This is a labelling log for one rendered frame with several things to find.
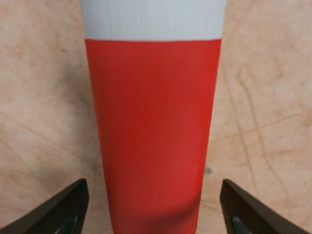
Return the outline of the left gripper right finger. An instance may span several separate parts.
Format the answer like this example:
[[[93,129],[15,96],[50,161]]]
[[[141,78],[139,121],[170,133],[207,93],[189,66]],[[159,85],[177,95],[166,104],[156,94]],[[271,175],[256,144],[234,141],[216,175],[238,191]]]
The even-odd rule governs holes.
[[[227,234],[312,234],[224,178],[219,202]]]

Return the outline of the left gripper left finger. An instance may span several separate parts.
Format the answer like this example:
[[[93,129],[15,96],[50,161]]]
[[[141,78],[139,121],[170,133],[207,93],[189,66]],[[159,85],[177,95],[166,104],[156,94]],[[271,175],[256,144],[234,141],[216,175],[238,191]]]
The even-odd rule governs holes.
[[[10,224],[0,234],[81,234],[90,201],[87,181],[79,178]]]

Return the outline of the red and grey cylinder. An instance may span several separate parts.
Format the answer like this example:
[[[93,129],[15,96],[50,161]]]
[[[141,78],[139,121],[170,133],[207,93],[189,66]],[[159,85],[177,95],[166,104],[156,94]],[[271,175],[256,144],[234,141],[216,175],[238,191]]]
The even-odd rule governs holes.
[[[197,234],[227,0],[79,0],[112,234]]]

